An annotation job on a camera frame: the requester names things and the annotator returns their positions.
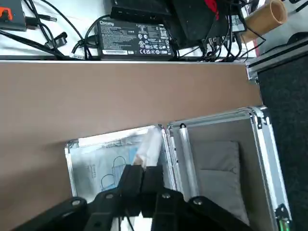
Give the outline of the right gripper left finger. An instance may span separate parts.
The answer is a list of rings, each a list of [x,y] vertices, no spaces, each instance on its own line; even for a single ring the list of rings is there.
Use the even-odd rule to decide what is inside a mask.
[[[109,231],[125,210],[138,215],[143,168],[126,165],[118,186],[98,193],[92,202],[72,197],[17,226],[16,231]]]

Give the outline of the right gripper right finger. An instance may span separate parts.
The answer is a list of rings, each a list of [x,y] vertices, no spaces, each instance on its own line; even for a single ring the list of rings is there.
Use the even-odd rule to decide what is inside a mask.
[[[272,231],[266,218],[249,226],[204,196],[185,201],[181,192],[164,186],[161,166],[147,167],[141,187],[141,211],[152,217],[153,231]]]

